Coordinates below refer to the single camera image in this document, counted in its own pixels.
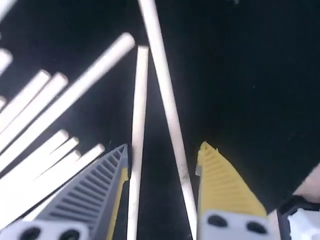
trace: yellow grip pad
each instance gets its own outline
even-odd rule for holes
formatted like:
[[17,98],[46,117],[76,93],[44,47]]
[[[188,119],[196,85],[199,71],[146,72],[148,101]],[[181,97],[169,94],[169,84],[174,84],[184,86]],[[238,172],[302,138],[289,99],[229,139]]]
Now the yellow grip pad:
[[112,209],[112,216],[111,216],[110,224],[109,224],[109,227],[108,227],[106,240],[112,240],[113,239],[115,226],[116,226],[117,215],[118,215],[118,210],[119,210],[119,206],[120,206],[120,199],[121,199],[122,189],[123,189],[125,181],[128,181],[128,180],[129,180],[128,168],[125,167],[121,171],[121,176],[120,176],[118,188],[117,188],[117,191],[116,191],[116,197],[115,197],[115,201],[114,201],[114,205],[113,205],[113,209]]
[[217,209],[226,212],[266,217],[264,206],[236,169],[218,150],[203,142],[197,165],[201,169],[199,213]]

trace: screw hole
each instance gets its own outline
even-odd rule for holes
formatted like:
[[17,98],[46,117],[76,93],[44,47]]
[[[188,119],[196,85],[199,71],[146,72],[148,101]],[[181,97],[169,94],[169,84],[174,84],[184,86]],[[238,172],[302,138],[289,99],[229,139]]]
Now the screw hole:
[[59,240],[78,240],[80,239],[80,233],[77,230],[70,229],[65,231]]
[[20,240],[36,240],[39,237],[40,233],[40,228],[30,227],[22,233]]
[[266,228],[255,221],[248,222],[246,225],[246,229],[248,229],[250,232],[254,232],[257,234],[267,234]]
[[228,226],[227,221],[219,215],[211,215],[208,218],[208,224],[219,228],[226,228]]

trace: white rod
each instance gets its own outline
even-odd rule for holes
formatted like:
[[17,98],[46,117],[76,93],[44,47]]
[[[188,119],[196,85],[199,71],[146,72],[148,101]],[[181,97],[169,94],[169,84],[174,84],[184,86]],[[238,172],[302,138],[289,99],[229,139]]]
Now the white rod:
[[0,217],[0,230],[66,183],[94,161],[103,151],[104,147],[99,144],[76,162],[76,158],[68,161],[63,159],[37,178],[29,188],[21,189],[18,194],[13,193],[8,197],[0,198],[0,213],[5,216]]
[[70,172],[72,166],[76,164],[76,161],[78,161],[80,158],[80,152],[78,150],[74,150],[52,168],[47,169],[43,174],[34,179],[34,183],[37,181],[42,181],[43,179],[54,179],[55,176],[61,176],[61,174]]
[[50,137],[45,143],[33,151],[27,158],[15,166],[10,172],[0,179],[0,192],[7,189],[13,189],[16,185],[20,185],[23,179],[20,176],[25,175],[25,172],[29,172],[40,161],[48,157],[55,149],[68,140],[69,134],[65,130],[60,130],[52,137]]
[[6,102],[7,100],[3,96],[0,96],[0,110],[6,105]]
[[49,81],[50,74],[40,70],[31,81],[8,103],[0,113],[0,133],[19,115],[31,102],[44,85]]
[[36,165],[33,166],[27,172],[24,172],[25,175],[22,175],[21,178],[26,181],[35,179],[39,177],[42,173],[47,171],[57,162],[59,162],[67,153],[69,153],[73,148],[79,144],[79,140],[76,137],[70,138],[60,147],[58,147],[54,152],[52,152],[47,158],[40,159]]
[[[0,152],[64,89],[68,84],[65,76],[57,73],[30,104],[0,134]],[[0,156],[0,171],[11,161],[7,156]]]
[[67,182],[70,177],[68,178],[65,172],[70,171],[72,163],[79,157],[80,154],[77,150],[71,152],[62,160],[69,163],[67,169],[62,168],[60,172],[54,172],[54,174],[43,174],[28,186],[7,192],[5,197],[0,198],[0,212],[6,213],[5,217],[0,217],[0,230]]
[[[0,22],[1,22],[1,3],[0,3]],[[0,49],[0,76],[4,73],[4,71],[9,67],[9,65],[13,61],[12,54],[6,50],[1,48]]]
[[56,193],[52,194],[48,199],[46,199],[43,203],[37,206],[32,212],[30,212],[27,216],[23,218],[23,221],[31,222],[37,218],[37,216],[46,208],[46,206],[60,193],[62,187]]
[[137,239],[141,170],[144,149],[149,48],[139,46],[135,70],[132,118],[132,170],[129,184],[127,239]]
[[12,162],[59,116],[72,106],[89,88],[106,74],[135,45],[129,33],[123,33],[28,129],[0,156],[2,162]]
[[154,67],[158,78],[160,93],[164,106],[166,121],[168,124],[173,152],[180,178],[182,194],[192,238],[197,239],[197,211],[195,198],[192,191],[190,175],[188,171],[187,158],[178,110],[175,101],[174,90],[169,72],[164,41],[161,33],[158,13],[154,0],[138,0],[146,33],[150,43],[150,50],[153,57]]
[[16,1],[17,0],[0,0],[0,22],[4,19]]

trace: black surface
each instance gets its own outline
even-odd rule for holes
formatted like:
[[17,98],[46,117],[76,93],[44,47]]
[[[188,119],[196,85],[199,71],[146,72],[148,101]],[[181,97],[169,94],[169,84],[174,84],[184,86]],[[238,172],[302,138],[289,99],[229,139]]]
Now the black surface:
[[[268,211],[319,162],[317,0],[158,0],[194,195],[202,141],[232,162]],[[147,45],[135,0],[19,0],[0,25],[14,63],[8,100],[43,68],[72,83],[122,32]],[[15,164],[64,128],[83,153],[131,141],[136,48],[48,128]],[[154,66],[148,100],[138,239],[190,239]]]

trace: white stick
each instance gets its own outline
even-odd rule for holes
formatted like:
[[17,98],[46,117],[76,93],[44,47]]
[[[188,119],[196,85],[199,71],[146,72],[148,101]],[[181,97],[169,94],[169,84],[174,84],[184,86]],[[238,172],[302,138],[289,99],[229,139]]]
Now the white stick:
[[65,130],[60,130],[49,138],[49,140],[0,179],[0,192],[3,193],[7,189],[14,189],[15,186],[23,184],[23,179],[20,177],[36,167],[39,161],[47,158],[55,149],[68,140],[68,137],[69,135]]
[[66,156],[65,159],[37,178],[30,188],[22,189],[18,195],[12,193],[8,197],[0,198],[0,213],[5,216],[0,217],[0,230],[66,183],[103,151],[104,147],[99,144],[76,162],[76,158],[65,160],[68,158]]
[[31,222],[35,220],[37,216],[46,208],[46,206],[58,195],[58,193],[60,193],[60,191],[64,189],[64,187],[59,189],[59,191],[52,194],[47,200],[45,200],[43,203],[37,206],[32,212],[30,212],[27,216],[23,218],[23,221]]
[[73,148],[75,148],[79,144],[79,140],[76,137],[70,138],[67,142],[58,147],[54,152],[52,152],[48,157],[44,159],[39,159],[37,164],[33,166],[33,168],[25,172],[25,175],[21,177],[28,180],[33,180],[59,162],[67,153],[69,153]]
[[129,33],[123,33],[76,82],[53,103],[28,129],[0,156],[2,162],[12,162],[58,117],[72,106],[88,89],[106,74],[135,45]]
[[6,105],[6,102],[7,100],[3,96],[0,96],[0,110]]
[[147,107],[149,48],[138,47],[132,118],[132,170],[129,185],[127,239],[137,239],[141,170]]
[[154,0],[138,0],[158,78],[192,238],[197,239],[197,211],[181,133],[174,90]]
[[[0,22],[1,22],[1,3],[0,3]],[[13,61],[12,54],[8,50],[1,48],[0,49],[0,76],[4,73],[7,67],[9,67],[12,61]]]
[[[10,123],[0,134],[0,152],[57,96],[68,84],[68,80],[61,74],[56,74],[30,104]],[[11,161],[7,155],[0,156],[0,171]]]
[[7,12],[12,8],[17,0],[0,0],[0,22],[4,19]]
[[44,85],[49,81],[50,74],[40,70],[37,75],[8,103],[0,113],[0,133],[19,115],[31,102]]

